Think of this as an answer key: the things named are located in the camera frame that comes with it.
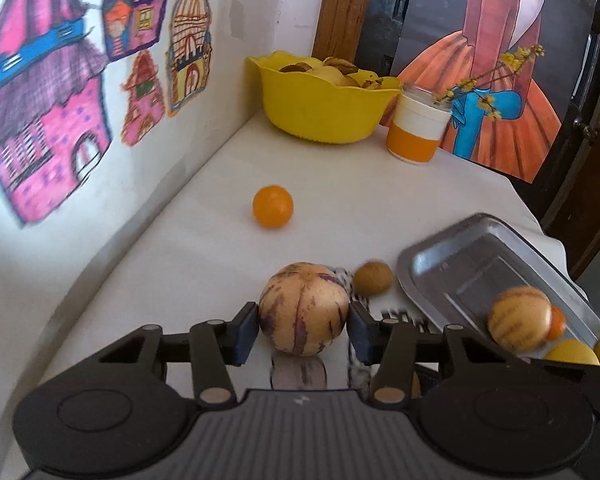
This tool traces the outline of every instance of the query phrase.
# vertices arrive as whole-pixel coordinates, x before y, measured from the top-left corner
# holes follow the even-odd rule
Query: white table
[[[256,301],[279,268],[296,261],[355,270],[365,260],[395,264],[404,248],[476,212],[517,229],[566,275],[560,242],[538,222],[509,181],[438,150],[412,166],[384,148],[384,128],[348,146],[306,142],[254,117],[200,170],[112,273],[53,360],[56,375],[131,330],[157,323],[186,332],[211,318],[231,319]],[[295,215],[278,231],[251,216],[253,195],[279,184]],[[371,311],[414,306],[398,286]],[[328,388],[347,385],[347,339],[321,355]],[[243,367],[231,368],[236,391],[269,387],[272,351],[259,338]],[[168,383],[190,395],[188,365],[170,367]]]

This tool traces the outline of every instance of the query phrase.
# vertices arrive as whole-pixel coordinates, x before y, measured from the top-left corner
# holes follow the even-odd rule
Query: metal tray
[[[491,305],[508,288],[542,290],[567,318],[564,337],[591,347],[600,338],[600,318],[549,261],[502,220],[480,213],[406,250],[398,257],[400,286],[440,330],[471,326],[489,337]],[[547,348],[528,354],[538,357]]]

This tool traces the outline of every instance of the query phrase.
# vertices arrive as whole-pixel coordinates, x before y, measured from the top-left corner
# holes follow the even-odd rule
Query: tray rim
[[[583,296],[583,294],[578,290],[578,288],[575,286],[575,284],[573,283],[573,281],[571,280],[571,278],[568,278],[562,272],[560,272],[560,270],[556,266],[554,266],[554,264],[552,264],[547,259],[547,257],[544,256],[544,254],[542,254],[540,251],[538,251],[538,249],[536,249],[531,243],[529,243],[529,241],[526,240],[525,237],[523,237],[518,231],[516,231],[513,227],[511,227],[511,225],[509,225],[504,220],[502,220],[502,219],[498,218],[497,216],[494,216],[494,215],[492,215],[490,213],[485,213],[485,212],[475,213],[475,214],[473,214],[471,216],[468,216],[467,218],[464,218],[463,220],[461,220],[459,222],[456,222],[455,224],[450,225],[446,229],[444,229],[444,230],[442,230],[440,232],[437,232],[437,233],[431,235],[430,237],[424,238],[423,240],[417,242],[416,244],[413,244],[410,247],[405,248],[398,255],[396,268],[397,269],[401,269],[402,268],[401,262],[404,261],[405,259],[408,259],[408,265],[405,266],[405,267],[407,269],[411,270],[411,263],[413,262],[415,256],[417,254],[419,254],[419,253],[422,252],[422,249],[424,247],[431,247],[432,245],[437,244],[439,240],[443,240],[444,238],[447,238],[448,237],[448,232],[451,232],[451,231],[460,232],[460,231],[464,230],[463,228],[464,228],[464,226],[466,224],[477,224],[477,223],[483,222],[485,220],[495,221],[495,222],[503,225],[504,227],[506,227],[513,234],[515,234],[520,240],[522,240],[522,242],[528,248],[530,248],[533,252],[535,252],[538,256],[540,256],[544,260],[544,262],[546,264],[548,264],[569,285],[569,287],[574,292],[576,292],[577,296],[593,312],[593,309],[591,308],[591,304],[589,303],[589,300],[585,296]],[[400,272],[396,272],[396,277],[398,279],[398,283],[400,283],[400,288],[410,298],[410,300],[413,301],[413,303],[416,305],[416,307],[425,316],[429,317],[429,319],[431,320],[431,322],[439,330],[442,330],[448,324],[447,321],[446,321],[445,316],[443,314],[441,314],[440,311],[435,307],[435,305],[433,305],[420,292],[420,290],[416,286],[415,282],[411,278],[411,272],[407,272],[406,274],[407,274],[406,276],[401,276]],[[432,312],[435,313],[435,316],[433,314],[427,314],[427,313],[425,313],[423,307],[421,306],[423,304],[427,305],[430,308],[430,310],[432,310]]]

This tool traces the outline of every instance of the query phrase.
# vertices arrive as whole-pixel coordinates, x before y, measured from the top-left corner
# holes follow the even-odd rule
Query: jar lid
[[[435,100],[433,99],[433,92],[427,88],[423,88],[422,86],[407,84],[402,88],[402,95],[410,97],[414,101],[417,101],[424,105],[436,108],[437,110],[444,110],[445,112],[451,110],[450,102],[435,102]]]

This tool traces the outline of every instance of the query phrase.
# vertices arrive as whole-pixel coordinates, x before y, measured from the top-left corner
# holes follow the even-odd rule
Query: bowl of fruit
[[[378,77],[334,57],[320,61],[278,51],[250,59],[260,69],[267,117],[303,139],[330,144],[365,139],[401,92],[398,78]]]

